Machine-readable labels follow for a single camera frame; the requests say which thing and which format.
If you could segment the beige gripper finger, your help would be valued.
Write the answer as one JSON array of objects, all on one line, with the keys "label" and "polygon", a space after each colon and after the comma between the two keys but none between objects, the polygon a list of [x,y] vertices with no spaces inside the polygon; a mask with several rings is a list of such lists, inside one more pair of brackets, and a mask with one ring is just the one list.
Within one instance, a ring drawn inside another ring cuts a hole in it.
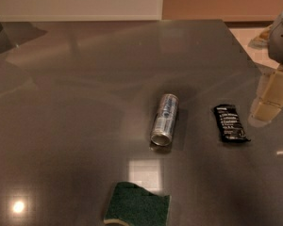
[{"label": "beige gripper finger", "polygon": [[283,65],[269,68],[259,79],[257,97],[252,103],[250,117],[270,122],[283,108]]}]

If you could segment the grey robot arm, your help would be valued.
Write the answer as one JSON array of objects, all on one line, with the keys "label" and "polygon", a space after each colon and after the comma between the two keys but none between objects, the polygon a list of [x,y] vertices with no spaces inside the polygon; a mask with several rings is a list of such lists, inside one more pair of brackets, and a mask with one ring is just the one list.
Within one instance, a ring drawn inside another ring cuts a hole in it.
[{"label": "grey robot arm", "polygon": [[276,70],[263,72],[258,83],[249,121],[259,126],[271,122],[283,108],[283,10],[268,30],[268,57],[276,61]]}]

